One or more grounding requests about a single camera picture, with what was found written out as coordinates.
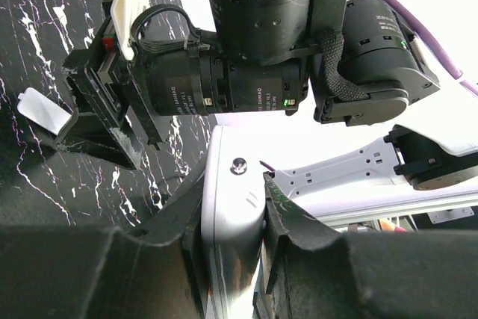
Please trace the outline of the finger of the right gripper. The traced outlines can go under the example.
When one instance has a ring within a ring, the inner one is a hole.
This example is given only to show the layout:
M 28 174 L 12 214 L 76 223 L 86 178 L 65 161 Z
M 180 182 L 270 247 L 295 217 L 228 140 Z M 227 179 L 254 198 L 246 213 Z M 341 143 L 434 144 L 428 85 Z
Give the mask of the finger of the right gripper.
M 93 112 L 74 111 L 54 141 L 60 152 L 86 154 L 127 170 L 140 168 L 143 146 L 128 122 L 104 125 Z

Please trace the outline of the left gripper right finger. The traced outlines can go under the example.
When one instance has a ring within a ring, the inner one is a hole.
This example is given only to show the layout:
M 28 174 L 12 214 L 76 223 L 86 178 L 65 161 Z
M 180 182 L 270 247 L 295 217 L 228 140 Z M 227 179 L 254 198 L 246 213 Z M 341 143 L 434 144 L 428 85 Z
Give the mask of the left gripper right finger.
M 476 232 L 340 233 L 264 180 L 263 317 L 477 316 Z

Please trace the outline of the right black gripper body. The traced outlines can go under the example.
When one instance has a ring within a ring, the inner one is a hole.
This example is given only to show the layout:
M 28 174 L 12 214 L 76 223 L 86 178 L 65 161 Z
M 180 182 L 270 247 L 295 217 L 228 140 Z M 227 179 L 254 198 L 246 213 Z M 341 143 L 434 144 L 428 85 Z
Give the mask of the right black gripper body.
M 104 125 L 120 126 L 129 110 L 146 133 L 142 143 L 159 150 L 159 125 L 146 110 L 146 94 L 134 83 L 132 64 L 118 46 L 113 20 L 107 16 L 85 49 L 71 51 L 62 66 L 75 111 L 93 112 Z

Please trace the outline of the white battery cover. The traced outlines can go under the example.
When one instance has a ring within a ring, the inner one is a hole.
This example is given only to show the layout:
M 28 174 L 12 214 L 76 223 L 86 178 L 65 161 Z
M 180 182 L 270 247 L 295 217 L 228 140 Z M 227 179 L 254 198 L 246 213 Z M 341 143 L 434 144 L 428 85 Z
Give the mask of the white battery cover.
M 18 100 L 17 110 L 21 115 L 54 135 L 59 135 L 72 119 L 71 113 L 33 87 L 20 93 Z

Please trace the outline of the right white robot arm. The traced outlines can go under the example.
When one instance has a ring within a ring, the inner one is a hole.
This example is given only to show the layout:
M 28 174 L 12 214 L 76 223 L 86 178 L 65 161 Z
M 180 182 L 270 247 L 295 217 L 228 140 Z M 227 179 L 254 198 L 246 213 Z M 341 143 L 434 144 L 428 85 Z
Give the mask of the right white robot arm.
M 162 117 L 293 114 L 309 90 L 316 121 L 368 126 L 438 91 L 416 37 L 452 66 L 395 0 L 210 0 L 216 31 L 190 27 L 183 40 L 164 41 L 147 40 L 145 28 L 161 13 L 183 15 L 181 7 L 108 1 L 93 43 L 63 64 L 76 109 L 55 147 L 130 170 L 142 151 L 128 110 L 155 147 Z

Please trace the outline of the white remote control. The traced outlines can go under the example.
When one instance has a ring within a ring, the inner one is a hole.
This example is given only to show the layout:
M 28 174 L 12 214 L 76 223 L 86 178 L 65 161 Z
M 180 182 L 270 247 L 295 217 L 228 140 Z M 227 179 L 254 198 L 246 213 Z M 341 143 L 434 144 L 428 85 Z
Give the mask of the white remote control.
M 201 238 L 216 318 L 251 318 L 264 231 L 263 170 L 250 138 L 215 126 L 202 192 Z

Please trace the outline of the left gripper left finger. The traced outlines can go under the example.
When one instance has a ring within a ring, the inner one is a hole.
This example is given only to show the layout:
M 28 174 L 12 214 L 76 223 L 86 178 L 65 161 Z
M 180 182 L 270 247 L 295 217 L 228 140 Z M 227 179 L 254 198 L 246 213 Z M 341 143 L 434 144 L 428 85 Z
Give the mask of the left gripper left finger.
M 130 231 L 1 228 L 3 318 L 203 318 L 202 181 Z

